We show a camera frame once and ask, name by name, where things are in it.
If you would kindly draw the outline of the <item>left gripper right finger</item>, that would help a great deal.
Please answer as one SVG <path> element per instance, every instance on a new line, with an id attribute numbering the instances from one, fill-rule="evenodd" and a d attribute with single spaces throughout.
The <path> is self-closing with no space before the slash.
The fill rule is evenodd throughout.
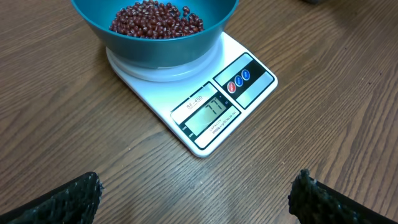
<path id="1" fill-rule="evenodd" d="M 310 177 L 302 169 L 288 196 L 289 213 L 301 224 L 397 224 Z"/>

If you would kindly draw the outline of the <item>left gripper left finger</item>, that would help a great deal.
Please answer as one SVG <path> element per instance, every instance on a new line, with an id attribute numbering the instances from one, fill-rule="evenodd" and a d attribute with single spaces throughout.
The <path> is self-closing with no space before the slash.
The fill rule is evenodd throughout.
<path id="1" fill-rule="evenodd" d="M 92 224 L 103 185 L 87 172 L 37 199 L 1 215 L 3 224 Z"/>

